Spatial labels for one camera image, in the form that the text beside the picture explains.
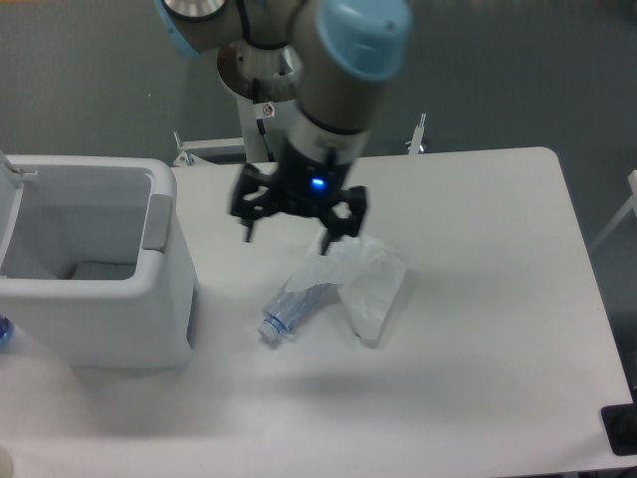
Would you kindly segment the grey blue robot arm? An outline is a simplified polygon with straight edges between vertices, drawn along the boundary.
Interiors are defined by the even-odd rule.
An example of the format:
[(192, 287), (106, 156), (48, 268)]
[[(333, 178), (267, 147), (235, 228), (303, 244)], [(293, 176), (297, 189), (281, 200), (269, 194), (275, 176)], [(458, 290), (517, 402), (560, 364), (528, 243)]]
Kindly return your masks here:
[(348, 186), (412, 14), (404, 1), (159, 1), (175, 49), (212, 51), (241, 116), (247, 162), (229, 212), (247, 230), (278, 213), (314, 218), (321, 247), (357, 236), (365, 187)]

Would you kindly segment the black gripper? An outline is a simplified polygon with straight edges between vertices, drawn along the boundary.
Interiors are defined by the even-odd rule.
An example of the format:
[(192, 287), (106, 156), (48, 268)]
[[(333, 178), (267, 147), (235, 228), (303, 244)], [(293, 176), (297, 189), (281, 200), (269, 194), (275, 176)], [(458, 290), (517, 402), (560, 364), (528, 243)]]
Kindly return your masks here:
[[(366, 216), (367, 188), (342, 188), (353, 163), (342, 155), (343, 150), (333, 144), (311, 151), (286, 137), (275, 172), (244, 164), (229, 206), (229, 214), (245, 227), (244, 241), (252, 241), (259, 220), (280, 212), (319, 219), (325, 229), (319, 246), (322, 255), (344, 236), (357, 237)], [(340, 217), (334, 209), (340, 203), (346, 206), (346, 216)]]

